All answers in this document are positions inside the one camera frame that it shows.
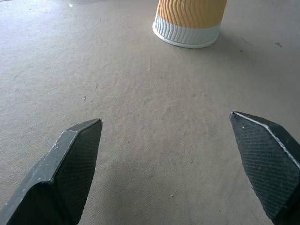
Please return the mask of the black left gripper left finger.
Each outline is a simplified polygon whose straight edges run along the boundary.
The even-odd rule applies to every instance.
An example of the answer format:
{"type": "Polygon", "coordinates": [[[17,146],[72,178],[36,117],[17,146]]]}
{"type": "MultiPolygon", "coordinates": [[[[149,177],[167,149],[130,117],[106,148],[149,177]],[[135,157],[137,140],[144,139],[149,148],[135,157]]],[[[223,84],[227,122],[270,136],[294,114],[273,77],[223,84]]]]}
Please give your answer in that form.
{"type": "Polygon", "coordinates": [[[0,211],[0,225],[78,225],[93,181],[101,119],[63,131],[0,211]]]}

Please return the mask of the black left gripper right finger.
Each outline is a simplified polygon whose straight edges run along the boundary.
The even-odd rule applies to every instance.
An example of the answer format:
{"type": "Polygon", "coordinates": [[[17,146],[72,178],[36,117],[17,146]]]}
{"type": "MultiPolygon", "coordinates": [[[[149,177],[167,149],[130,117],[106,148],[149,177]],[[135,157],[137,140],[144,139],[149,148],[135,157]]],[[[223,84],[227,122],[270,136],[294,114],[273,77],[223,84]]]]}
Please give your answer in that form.
{"type": "Polygon", "coordinates": [[[274,225],[300,225],[300,144],[279,124],[233,111],[244,171],[274,225]]]}

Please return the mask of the orange and white paper cup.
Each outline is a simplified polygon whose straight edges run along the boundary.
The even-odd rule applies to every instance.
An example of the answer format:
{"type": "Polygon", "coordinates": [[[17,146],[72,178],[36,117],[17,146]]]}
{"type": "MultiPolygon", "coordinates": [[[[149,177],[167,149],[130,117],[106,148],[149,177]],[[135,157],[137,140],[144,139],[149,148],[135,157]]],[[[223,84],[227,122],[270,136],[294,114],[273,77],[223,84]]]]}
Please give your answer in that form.
{"type": "Polygon", "coordinates": [[[154,34],[164,42],[205,48],[218,38],[227,0],[159,0],[154,34]]]}

